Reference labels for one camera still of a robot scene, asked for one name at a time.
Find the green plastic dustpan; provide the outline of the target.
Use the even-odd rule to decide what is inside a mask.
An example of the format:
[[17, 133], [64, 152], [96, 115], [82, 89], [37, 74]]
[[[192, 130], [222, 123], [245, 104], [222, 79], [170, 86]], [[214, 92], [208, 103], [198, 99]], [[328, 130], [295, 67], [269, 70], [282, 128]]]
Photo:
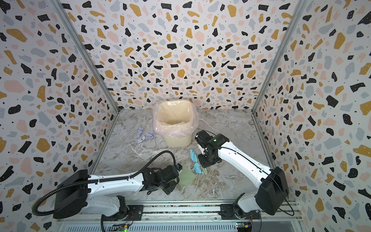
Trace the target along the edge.
[[182, 187], [187, 186], [197, 176], [188, 168], [183, 168], [179, 173], [179, 185]]

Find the cream trash bin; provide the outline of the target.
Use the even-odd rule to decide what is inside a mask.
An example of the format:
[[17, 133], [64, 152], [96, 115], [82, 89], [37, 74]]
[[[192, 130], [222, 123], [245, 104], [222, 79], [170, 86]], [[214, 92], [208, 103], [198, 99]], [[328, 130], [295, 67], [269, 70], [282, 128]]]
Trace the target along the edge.
[[170, 148], [182, 148], [191, 144], [195, 113], [187, 100], [162, 102], [154, 110], [154, 129]]

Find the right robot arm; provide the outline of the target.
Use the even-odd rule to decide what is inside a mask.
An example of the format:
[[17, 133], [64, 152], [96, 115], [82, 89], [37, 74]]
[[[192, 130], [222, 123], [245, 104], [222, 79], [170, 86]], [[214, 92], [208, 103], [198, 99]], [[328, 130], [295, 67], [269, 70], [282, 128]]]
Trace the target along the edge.
[[289, 191], [284, 171], [280, 167], [270, 168], [244, 153], [226, 136], [211, 136], [207, 131], [197, 132], [195, 140], [201, 150], [198, 159], [203, 168], [223, 160], [244, 174], [258, 189], [256, 193], [241, 194], [232, 204], [232, 216], [245, 218], [248, 213], [262, 210], [275, 215], [287, 200]]

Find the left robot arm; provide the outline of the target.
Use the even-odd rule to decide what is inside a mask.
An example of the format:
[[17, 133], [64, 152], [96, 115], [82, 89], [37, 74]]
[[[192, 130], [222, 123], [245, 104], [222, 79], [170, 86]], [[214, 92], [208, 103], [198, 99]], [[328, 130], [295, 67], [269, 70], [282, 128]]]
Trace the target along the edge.
[[61, 191], [56, 193], [53, 217], [64, 219], [79, 213], [125, 216], [128, 208], [120, 193], [145, 191], [151, 194], [161, 189], [169, 195], [177, 185], [181, 170], [180, 164], [164, 169], [145, 168], [135, 177], [130, 174], [90, 176], [87, 170], [80, 170], [58, 186]]

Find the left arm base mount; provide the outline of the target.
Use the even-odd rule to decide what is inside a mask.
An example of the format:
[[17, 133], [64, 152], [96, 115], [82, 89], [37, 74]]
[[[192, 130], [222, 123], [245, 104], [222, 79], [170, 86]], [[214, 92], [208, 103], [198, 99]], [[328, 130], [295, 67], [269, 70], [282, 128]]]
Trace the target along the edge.
[[102, 215], [103, 221], [140, 221], [144, 212], [144, 205], [128, 205], [126, 209], [119, 210], [112, 216]]

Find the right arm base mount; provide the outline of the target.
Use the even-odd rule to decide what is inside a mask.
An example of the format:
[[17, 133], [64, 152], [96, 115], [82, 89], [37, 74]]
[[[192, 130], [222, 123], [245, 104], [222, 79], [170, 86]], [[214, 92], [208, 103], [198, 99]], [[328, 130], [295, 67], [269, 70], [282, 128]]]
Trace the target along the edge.
[[248, 213], [244, 212], [239, 208], [239, 206], [234, 204], [221, 204], [220, 211], [218, 213], [223, 220], [251, 220], [260, 219], [260, 214], [258, 211], [250, 211]]

